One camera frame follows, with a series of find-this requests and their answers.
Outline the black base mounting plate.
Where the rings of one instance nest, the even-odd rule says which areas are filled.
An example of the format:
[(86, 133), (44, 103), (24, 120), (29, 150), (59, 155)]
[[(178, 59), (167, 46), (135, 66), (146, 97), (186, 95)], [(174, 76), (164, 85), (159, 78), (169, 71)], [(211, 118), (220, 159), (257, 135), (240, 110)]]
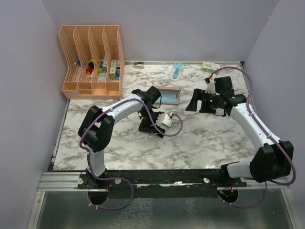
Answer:
[(220, 169), (107, 170), (97, 180), (80, 174), (78, 189), (104, 192), (111, 198), (216, 198), (218, 188), (245, 187), (239, 178), (222, 179)]

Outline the pink glasses case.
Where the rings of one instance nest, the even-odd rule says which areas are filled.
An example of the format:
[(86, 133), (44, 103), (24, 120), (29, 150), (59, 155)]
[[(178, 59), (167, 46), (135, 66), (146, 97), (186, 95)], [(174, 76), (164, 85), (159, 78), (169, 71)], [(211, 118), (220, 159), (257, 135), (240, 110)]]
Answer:
[(179, 105), (181, 88), (164, 86), (157, 86), (156, 88), (161, 93), (156, 101), (157, 104)]

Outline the blue white packaged item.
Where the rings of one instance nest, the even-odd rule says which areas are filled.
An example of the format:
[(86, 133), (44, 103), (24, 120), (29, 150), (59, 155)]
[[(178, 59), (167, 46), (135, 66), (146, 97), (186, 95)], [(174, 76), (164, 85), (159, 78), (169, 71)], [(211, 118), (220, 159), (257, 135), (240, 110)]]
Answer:
[(183, 75), (184, 69), (185, 66), (183, 63), (181, 62), (174, 63), (169, 74), (169, 79), (174, 82), (179, 81)]

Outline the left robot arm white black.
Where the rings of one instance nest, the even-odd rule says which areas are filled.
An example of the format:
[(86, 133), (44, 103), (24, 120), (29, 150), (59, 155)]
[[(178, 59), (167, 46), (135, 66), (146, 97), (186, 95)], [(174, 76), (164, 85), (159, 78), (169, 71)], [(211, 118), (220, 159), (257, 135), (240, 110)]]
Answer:
[(147, 91), (135, 89), (125, 99), (107, 107), (90, 107), (78, 135), (80, 147), (87, 151), (86, 172), (90, 173), (89, 183), (94, 188), (105, 184), (104, 149), (110, 143), (114, 125), (120, 120), (138, 113), (141, 120), (139, 131), (163, 138), (165, 130), (156, 124), (162, 112), (154, 112), (152, 108), (160, 96), (160, 91), (152, 86)]

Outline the peach desk file organizer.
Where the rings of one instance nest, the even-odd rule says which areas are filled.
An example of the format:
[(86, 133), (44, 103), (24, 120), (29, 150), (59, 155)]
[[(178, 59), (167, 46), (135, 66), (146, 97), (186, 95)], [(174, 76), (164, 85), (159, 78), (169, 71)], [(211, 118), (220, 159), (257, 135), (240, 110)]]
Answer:
[(63, 25), (67, 99), (121, 99), (125, 57), (118, 25)]

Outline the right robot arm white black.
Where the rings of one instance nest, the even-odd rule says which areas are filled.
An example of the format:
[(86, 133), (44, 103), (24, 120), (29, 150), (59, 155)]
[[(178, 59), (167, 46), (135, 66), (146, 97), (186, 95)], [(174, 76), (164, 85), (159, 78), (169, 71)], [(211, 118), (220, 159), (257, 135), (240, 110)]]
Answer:
[(231, 77), (216, 78), (207, 88), (194, 89), (186, 111), (233, 118), (250, 138), (255, 155), (251, 161), (233, 162), (221, 166), (220, 183), (229, 187), (237, 178), (262, 183), (288, 176), (294, 147), (283, 141), (261, 122), (243, 94), (234, 92)]

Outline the green white box in organizer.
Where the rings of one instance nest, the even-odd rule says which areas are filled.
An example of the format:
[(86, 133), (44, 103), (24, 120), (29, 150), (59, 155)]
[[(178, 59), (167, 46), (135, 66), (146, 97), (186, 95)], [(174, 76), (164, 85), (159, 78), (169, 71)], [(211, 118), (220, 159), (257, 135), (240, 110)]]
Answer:
[(111, 80), (116, 79), (116, 69), (117, 69), (117, 61), (111, 60), (110, 71), (109, 71)]

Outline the black sunglasses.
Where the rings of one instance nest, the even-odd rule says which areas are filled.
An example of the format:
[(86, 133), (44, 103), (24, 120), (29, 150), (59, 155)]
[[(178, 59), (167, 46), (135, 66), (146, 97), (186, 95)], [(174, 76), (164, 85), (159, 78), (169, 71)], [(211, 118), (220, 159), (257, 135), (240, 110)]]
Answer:
[(143, 132), (143, 133), (147, 133), (147, 134), (151, 134), (151, 135), (155, 135), (155, 136), (158, 136), (160, 138), (163, 138), (164, 137), (164, 133), (165, 133), (165, 130), (164, 129), (160, 129), (161, 133), (158, 132), (155, 128), (152, 128), (152, 127), (148, 127), (148, 128), (142, 128), (142, 127), (139, 127), (139, 131), (140, 132)]

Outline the red black small bottle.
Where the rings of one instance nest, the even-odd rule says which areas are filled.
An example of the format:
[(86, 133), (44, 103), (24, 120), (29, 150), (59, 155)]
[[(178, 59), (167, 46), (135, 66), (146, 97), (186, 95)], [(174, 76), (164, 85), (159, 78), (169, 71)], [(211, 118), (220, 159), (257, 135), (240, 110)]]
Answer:
[(86, 73), (87, 74), (91, 74), (93, 72), (93, 69), (94, 69), (94, 63), (93, 62), (89, 62), (88, 68), (86, 69)]

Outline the aluminium rail frame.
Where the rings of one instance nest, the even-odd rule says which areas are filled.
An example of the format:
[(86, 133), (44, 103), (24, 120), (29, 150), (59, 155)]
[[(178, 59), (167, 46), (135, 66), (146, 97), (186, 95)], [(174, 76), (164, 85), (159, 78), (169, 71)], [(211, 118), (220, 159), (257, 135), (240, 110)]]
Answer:
[(81, 172), (42, 172), (37, 191), (77, 191)]

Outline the light blue cleaning cloth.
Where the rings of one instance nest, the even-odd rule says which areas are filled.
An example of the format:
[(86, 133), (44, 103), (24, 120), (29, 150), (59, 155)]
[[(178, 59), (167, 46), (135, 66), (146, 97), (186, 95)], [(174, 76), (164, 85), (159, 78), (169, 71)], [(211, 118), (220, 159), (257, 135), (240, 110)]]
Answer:
[(161, 103), (162, 104), (178, 104), (179, 98), (176, 94), (163, 94), (161, 96)]

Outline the small white green box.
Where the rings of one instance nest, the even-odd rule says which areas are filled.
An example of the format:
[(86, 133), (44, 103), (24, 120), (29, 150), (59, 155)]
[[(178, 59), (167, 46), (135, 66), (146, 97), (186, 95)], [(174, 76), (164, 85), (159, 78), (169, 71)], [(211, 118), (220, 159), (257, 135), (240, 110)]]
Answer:
[(220, 68), (219, 64), (212, 63), (212, 62), (203, 62), (202, 64), (202, 71), (205, 73), (212, 73)]

